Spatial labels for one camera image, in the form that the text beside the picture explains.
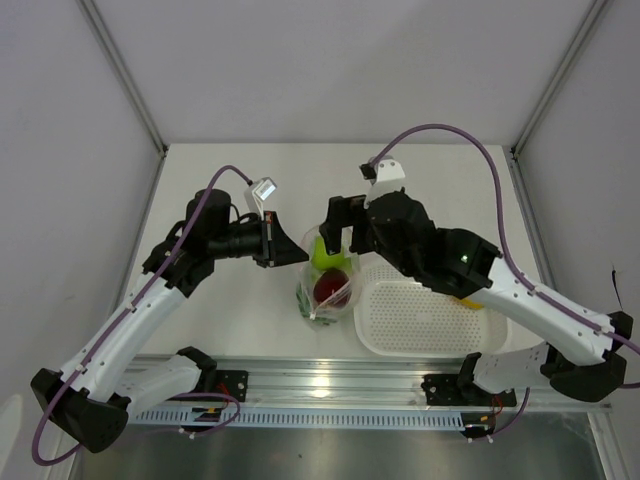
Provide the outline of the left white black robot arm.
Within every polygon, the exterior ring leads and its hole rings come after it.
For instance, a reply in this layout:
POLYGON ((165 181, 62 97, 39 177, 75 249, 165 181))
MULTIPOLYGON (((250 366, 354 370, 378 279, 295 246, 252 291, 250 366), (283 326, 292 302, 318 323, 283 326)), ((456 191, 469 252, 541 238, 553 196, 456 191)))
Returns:
POLYGON ((133 291, 88 344, 60 369, 35 374, 31 388, 45 422, 99 453, 130 418, 167 400, 234 400, 220 387, 216 360, 191 346, 131 381, 122 378, 150 336, 213 274, 217 261, 250 257, 273 268, 308 260, 275 212, 249 212, 233 221, 231 207, 222 190, 198 191, 184 219, 144 262, 133 291))

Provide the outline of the clear pink zip top bag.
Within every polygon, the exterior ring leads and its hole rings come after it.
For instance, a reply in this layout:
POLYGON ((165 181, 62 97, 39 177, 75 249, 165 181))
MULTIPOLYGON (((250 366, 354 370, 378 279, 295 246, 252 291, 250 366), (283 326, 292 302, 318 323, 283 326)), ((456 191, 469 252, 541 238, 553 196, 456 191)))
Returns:
POLYGON ((352 230, 341 232, 341 247, 328 254, 319 227, 306 232, 301 247, 309 255, 298 271, 296 300, 301 317, 314 328, 345 321, 361 293, 359 257, 349 250, 352 230))

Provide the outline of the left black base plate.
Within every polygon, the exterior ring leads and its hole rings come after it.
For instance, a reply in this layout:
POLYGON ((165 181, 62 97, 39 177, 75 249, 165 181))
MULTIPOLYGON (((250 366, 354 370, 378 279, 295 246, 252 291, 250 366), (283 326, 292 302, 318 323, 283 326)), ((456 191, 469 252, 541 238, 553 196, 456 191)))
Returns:
POLYGON ((216 393, 229 395, 239 402, 244 402, 249 386, 249 373, 245 370, 216 370, 213 373, 198 370, 192 388, 176 393, 167 400, 177 400, 187 395, 199 393, 216 393))

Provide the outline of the green lettuce leaf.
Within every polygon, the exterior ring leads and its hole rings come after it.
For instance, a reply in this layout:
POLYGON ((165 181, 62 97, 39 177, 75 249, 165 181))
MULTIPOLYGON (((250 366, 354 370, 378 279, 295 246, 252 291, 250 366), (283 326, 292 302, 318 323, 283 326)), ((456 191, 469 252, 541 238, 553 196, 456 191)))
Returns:
POLYGON ((301 283, 296 286, 296 300, 300 315, 312 324, 331 325, 338 322, 347 313, 345 307, 338 307, 329 302, 314 304, 301 283))

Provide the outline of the yellow orange mango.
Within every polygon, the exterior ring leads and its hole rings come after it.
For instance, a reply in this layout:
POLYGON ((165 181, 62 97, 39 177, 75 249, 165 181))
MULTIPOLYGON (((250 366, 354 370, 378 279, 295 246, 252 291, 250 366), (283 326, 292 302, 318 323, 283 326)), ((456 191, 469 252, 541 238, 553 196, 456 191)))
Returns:
POLYGON ((463 299, 459 299, 456 297, 452 298, 453 301, 455 301, 456 303, 464 306, 465 308, 468 308, 470 310, 474 310, 474 311, 479 311, 485 308, 485 306, 481 303, 478 302, 474 302, 472 300, 469 300, 468 298, 463 298, 463 299))

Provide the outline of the green apple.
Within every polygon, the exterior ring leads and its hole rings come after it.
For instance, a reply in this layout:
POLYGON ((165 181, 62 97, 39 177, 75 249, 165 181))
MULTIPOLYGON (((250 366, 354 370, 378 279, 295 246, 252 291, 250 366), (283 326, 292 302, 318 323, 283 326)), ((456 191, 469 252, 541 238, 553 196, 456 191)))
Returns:
POLYGON ((345 254, 345 251, 341 249, 336 254, 329 254, 326 250, 324 239, 320 235, 314 239, 310 262, 319 271, 331 269, 348 271, 351 269, 350 259, 345 254))

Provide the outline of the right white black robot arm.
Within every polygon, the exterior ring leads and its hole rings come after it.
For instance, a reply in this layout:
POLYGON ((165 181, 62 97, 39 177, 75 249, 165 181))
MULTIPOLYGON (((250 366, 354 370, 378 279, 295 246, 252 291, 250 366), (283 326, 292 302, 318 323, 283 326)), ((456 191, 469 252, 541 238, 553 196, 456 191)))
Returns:
POLYGON ((480 303, 541 338, 524 350, 467 355, 456 378, 464 401, 550 386, 595 403, 625 388, 627 362, 618 351, 632 333, 629 315, 589 311, 528 279, 505 250, 469 230, 437 227, 402 190, 375 200, 330 198, 319 227, 329 253, 338 250, 346 227, 353 230, 351 252, 374 252, 432 292, 480 303))

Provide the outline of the aluminium mounting rail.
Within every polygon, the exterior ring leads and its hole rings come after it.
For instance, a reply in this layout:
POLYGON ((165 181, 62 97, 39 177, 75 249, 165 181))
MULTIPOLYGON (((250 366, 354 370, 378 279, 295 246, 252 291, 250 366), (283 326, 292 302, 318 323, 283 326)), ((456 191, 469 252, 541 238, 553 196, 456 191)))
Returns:
POLYGON ((244 405, 261 408, 424 410, 423 377, 455 373, 458 361, 221 357, 249 373, 244 405))

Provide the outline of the white perforated plastic basket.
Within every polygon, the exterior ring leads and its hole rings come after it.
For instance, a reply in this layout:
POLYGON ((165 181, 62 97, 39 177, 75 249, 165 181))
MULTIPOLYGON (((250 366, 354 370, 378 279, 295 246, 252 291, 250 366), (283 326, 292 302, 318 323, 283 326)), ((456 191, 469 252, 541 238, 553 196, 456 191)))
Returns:
POLYGON ((511 336, 504 315, 434 293, 384 262, 363 268, 353 315, 361 343, 386 357, 455 359, 496 353, 511 336))

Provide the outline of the left aluminium frame post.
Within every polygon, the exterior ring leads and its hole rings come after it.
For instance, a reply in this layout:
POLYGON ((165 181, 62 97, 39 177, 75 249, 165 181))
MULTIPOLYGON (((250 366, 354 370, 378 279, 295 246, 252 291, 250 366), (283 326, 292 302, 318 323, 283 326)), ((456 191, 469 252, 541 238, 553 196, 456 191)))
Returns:
POLYGON ((76 5, 82 13, 97 45, 102 51, 121 91, 129 102, 145 134, 158 155, 163 157, 168 149, 167 144, 151 115, 147 102, 143 98, 97 2, 93 0, 77 0, 76 5))

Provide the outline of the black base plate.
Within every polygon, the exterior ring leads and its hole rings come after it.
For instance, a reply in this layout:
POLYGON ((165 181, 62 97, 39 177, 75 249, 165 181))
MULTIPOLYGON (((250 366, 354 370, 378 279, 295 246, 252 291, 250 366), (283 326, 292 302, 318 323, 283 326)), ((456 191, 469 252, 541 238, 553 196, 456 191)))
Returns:
POLYGON ((426 374, 422 378, 421 388, 429 406, 515 407, 517 404, 513 391, 492 394, 473 383, 459 386, 456 374, 426 374))
POLYGON ((192 388, 176 393, 167 400, 177 400, 187 395, 199 393, 216 393, 229 395, 239 402, 244 402, 249 386, 249 373, 245 370, 216 370, 213 373, 198 370, 192 388))

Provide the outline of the red apple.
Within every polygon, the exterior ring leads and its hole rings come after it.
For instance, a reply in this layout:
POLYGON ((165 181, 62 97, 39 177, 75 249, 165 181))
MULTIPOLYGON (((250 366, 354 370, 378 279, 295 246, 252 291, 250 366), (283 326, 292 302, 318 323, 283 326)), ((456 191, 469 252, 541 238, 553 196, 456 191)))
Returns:
POLYGON ((325 271, 313 288, 313 299, 318 305, 329 302, 338 307, 348 304, 351 296, 348 275, 339 269, 325 271))

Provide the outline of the right aluminium frame post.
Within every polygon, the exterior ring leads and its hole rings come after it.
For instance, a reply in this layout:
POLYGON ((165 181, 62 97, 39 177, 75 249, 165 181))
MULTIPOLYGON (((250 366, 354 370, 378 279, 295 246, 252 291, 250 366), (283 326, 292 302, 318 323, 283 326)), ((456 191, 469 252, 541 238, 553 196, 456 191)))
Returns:
POLYGON ((527 144, 539 129, 613 4, 614 1, 611 0, 595 0, 589 3, 510 148, 511 155, 516 161, 522 156, 527 144))

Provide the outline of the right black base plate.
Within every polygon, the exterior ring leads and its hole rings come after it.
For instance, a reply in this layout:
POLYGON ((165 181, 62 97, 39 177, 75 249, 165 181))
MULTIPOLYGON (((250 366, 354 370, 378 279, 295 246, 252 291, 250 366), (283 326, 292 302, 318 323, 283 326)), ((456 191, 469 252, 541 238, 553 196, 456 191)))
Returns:
POLYGON ((517 404, 513 391, 492 394, 473 383, 459 386, 456 374, 426 374, 422 378, 421 388, 429 406, 515 407, 517 404))

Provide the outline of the aluminium frame post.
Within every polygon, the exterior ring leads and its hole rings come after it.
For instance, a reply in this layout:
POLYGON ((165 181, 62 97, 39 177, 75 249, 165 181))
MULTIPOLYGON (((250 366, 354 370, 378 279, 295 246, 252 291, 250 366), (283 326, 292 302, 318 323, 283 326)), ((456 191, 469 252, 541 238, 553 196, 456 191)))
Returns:
POLYGON ((510 148, 511 155, 516 161, 522 156, 527 144, 539 129, 613 4, 614 1, 611 0, 595 0, 589 3, 510 148))
POLYGON ((168 149, 167 144, 151 115, 147 102, 143 98, 97 2, 93 0, 77 0, 76 5, 82 13, 97 45, 102 51, 121 91, 129 102, 145 134, 158 155, 163 157, 168 149))

